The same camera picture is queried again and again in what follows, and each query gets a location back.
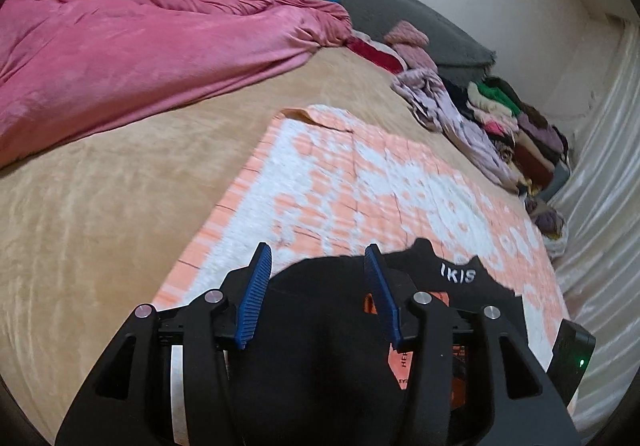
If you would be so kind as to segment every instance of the red cloth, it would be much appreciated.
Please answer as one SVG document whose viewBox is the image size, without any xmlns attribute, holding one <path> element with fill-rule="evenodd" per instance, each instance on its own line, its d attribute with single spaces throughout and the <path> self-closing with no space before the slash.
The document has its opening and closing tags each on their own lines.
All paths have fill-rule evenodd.
<svg viewBox="0 0 640 446">
<path fill-rule="evenodd" d="M 7 0 L 0 25 L 0 168 L 277 76 L 351 35 L 324 0 Z"/>
<path fill-rule="evenodd" d="M 398 58 L 395 58 L 386 52 L 379 51 L 360 38 L 351 36 L 347 40 L 347 47 L 358 56 L 362 56 L 365 60 L 369 60 L 370 62 L 375 63 L 378 67 L 382 67 L 393 74 L 399 74 L 404 70 L 398 61 Z"/>
<path fill-rule="evenodd" d="M 524 177 L 531 179 L 533 184 L 542 189 L 549 186 L 551 179 L 554 177 L 553 174 L 545 168 L 545 165 L 536 159 L 531 152 L 521 144 L 516 144 L 513 161 L 516 163 L 516 166 L 520 168 Z"/>
</svg>

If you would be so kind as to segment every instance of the black t-shirt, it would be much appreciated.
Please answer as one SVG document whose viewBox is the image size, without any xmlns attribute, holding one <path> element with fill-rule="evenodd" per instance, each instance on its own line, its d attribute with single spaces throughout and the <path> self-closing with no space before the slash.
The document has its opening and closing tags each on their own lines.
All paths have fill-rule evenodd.
<svg viewBox="0 0 640 446">
<path fill-rule="evenodd" d="M 419 290 L 447 292 L 449 304 L 478 311 L 497 305 L 526 338 L 522 300 L 496 282 L 478 257 L 460 266 L 430 241 L 384 255 Z M 388 446 L 404 391 L 388 364 L 362 256 L 302 260 L 276 275 L 254 339 L 230 354 L 232 404 L 248 446 Z M 450 423 L 455 434 L 456 420 Z"/>
</svg>

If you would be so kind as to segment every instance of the orange label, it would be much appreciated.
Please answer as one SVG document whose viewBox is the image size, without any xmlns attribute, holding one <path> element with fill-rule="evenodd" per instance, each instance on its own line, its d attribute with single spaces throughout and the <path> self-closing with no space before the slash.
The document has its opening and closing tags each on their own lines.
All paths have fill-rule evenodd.
<svg viewBox="0 0 640 446">
<path fill-rule="evenodd" d="M 435 296 L 439 300 L 443 301 L 447 306 L 449 305 L 449 295 L 446 292 L 431 292 L 432 296 Z M 406 390 L 407 381 L 409 381 L 409 371 L 411 371 L 411 359 L 414 356 L 413 352 L 396 352 L 393 350 L 391 344 L 389 345 L 389 368 L 396 376 L 400 388 Z"/>
</svg>

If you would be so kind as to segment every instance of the bed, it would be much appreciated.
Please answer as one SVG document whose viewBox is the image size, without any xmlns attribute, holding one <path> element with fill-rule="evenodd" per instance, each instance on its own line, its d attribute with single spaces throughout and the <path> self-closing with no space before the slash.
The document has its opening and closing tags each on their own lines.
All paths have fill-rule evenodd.
<svg viewBox="0 0 640 446">
<path fill-rule="evenodd" d="M 357 4 L 346 6 L 357 18 Z M 464 81 L 465 72 L 486 70 L 491 51 L 439 19 L 446 28 L 429 32 L 426 23 L 434 12 L 419 3 L 412 7 L 414 15 L 423 9 L 422 24 L 420 18 L 408 20 L 428 31 L 433 43 L 440 39 L 443 50 L 446 33 L 454 32 L 455 43 L 481 55 L 475 65 L 451 60 L 452 78 Z M 354 26 L 367 28 L 355 20 Z M 444 59 L 440 62 L 446 66 Z M 133 307 L 154 298 L 283 108 L 336 106 L 390 134 L 423 143 L 527 217 L 516 196 L 491 184 L 444 136 L 424 130 L 389 83 L 389 73 L 348 49 L 322 49 L 281 76 L 92 135 L 0 171 L 1 373 L 45 438 L 53 441 L 105 345 Z"/>
</svg>

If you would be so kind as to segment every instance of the pile of clothes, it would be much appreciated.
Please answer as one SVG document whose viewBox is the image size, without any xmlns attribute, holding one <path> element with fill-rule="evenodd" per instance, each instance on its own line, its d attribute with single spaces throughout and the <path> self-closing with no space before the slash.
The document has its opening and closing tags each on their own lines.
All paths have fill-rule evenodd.
<svg viewBox="0 0 640 446">
<path fill-rule="evenodd" d="M 385 42 L 354 30 L 346 45 L 396 74 L 392 89 L 407 100 L 418 122 L 443 132 L 491 181 L 512 191 L 526 185 L 545 201 L 566 182 L 566 137 L 505 80 L 488 76 L 463 88 L 439 76 L 425 50 L 428 36 L 406 21 Z"/>
<path fill-rule="evenodd" d="M 553 260 L 562 256 L 569 237 L 564 217 L 544 201 L 533 197 L 527 197 L 524 205 L 531 222 L 542 233 L 548 257 Z"/>
</svg>

